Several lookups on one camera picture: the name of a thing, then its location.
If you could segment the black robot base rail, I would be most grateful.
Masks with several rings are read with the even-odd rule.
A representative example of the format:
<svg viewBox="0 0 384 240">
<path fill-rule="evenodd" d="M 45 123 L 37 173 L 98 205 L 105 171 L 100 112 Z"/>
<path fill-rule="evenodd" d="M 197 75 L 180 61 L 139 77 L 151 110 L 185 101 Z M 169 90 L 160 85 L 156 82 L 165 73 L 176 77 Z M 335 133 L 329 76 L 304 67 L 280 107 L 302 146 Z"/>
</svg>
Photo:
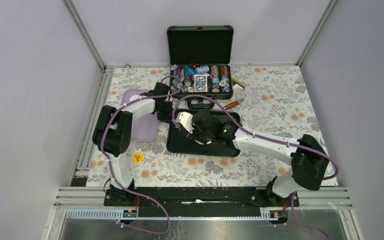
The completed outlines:
<svg viewBox="0 0 384 240">
<path fill-rule="evenodd" d="M 279 198 L 268 195 L 264 187 L 133 187 L 137 196 L 125 190 L 110 186 L 105 191 L 104 206 L 106 207 L 155 207 L 157 204 L 150 196 L 163 205 L 192 203 L 233 203 L 246 207 L 295 207 L 300 205 L 297 196 L 289 195 Z"/>
</svg>

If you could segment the white dough disc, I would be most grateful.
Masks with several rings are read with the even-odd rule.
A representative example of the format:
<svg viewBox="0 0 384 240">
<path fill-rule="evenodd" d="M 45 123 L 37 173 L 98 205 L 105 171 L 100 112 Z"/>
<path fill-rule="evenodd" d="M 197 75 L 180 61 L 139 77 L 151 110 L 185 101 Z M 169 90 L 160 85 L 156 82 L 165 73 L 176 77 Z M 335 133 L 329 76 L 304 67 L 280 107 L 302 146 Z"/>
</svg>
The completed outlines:
<svg viewBox="0 0 384 240">
<path fill-rule="evenodd" d="M 200 145 L 206 145 L 207 144 L 207 141 L 206 140 L 202 140 L 202 139 L 195 139 L 194 141 L 197 142 Z"/>
</svg>

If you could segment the black baking tray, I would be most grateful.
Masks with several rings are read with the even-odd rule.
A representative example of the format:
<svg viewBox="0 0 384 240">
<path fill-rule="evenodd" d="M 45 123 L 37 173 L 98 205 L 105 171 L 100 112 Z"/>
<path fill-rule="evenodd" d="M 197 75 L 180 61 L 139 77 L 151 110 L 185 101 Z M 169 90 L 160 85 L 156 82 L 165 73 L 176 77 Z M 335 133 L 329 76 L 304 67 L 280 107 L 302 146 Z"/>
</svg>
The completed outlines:
<svg viewBox="0 0 384 240">
<path fill-rule="evenodd" d="M 203 109 L 177 109 L 175 111 L 175 116 L 177 117 L 180 112 L 187 112 L 190 114 L 195 114 L 199 110 Z M 231 121 L 231 118 L 228 117 L 223 111 L 216 110 L 205 110 L 206 112 L 211 113 L 217 120 L 222 124 Z M 240 115 L 236 112 L 229 112 L 232 117 L 240 123 Z M 176 128 L 173 124 L 169 126 L 166 149 L 171 153 L 178 154 L 189 154 L 189 155 L 204 155 L 204 156 L 214 156 L 214 157 L 237 157 L 241 150 L 236 149 L 233 144 L 228 144 L 227 146 L 220 146 L 215 143 L 210 143 L 206 145 L 199 144 L 192 139 L 187 138 L 187 136 L 182 133 L 182 131 Z"/>
</svg>

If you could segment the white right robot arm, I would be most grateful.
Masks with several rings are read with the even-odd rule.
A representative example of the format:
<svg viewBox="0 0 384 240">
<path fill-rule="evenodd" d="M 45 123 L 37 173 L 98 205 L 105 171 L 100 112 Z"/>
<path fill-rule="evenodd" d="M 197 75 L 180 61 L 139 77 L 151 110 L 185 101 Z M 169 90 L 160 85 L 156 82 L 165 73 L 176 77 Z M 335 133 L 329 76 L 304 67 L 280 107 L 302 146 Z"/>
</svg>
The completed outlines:
<svg viewBox="0 0 384 240">
<path fill-rule="evenodd" d="M 289 165 L 291 169 L 287 173 L 274 177 L 265 188 L 267 201 L 273 206 L 281 205 L 298 190 L 320 189 L 329 161 L 314 137 L 308 134 L 301 138 L 270 135 L 242 126 L 230 114 L 227 117 L 229 120 L 222 123 L 206 110 L 182 111 L 175 121 L 189 139 L 200 145 L 216 144 L 255 152 Z"/>
</svg>

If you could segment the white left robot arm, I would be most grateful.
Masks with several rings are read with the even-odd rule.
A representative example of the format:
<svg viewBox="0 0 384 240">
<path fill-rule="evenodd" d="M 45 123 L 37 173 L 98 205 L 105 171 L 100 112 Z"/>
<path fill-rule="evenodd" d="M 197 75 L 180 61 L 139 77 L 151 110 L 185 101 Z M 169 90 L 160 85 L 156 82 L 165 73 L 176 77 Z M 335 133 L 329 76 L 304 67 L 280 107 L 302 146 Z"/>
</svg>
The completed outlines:
<svg viewBox="0 0 384 240">
<path fill-rule="evenodd" d="M 170 123 L 173 95 L 168 85 L 158 82 L 153 90 L 139 94 L 119 108 L 105 105 L 100 110 L 92 142 L 107 158 L 111 185 L 118 188 L 115 197 L 124 206 L 135 200 L 135 192 L 129 188 L 134 180 L 126 159 L 133 123 L 145 115 L 155 115 L 158 121 Z"/>
</svg>

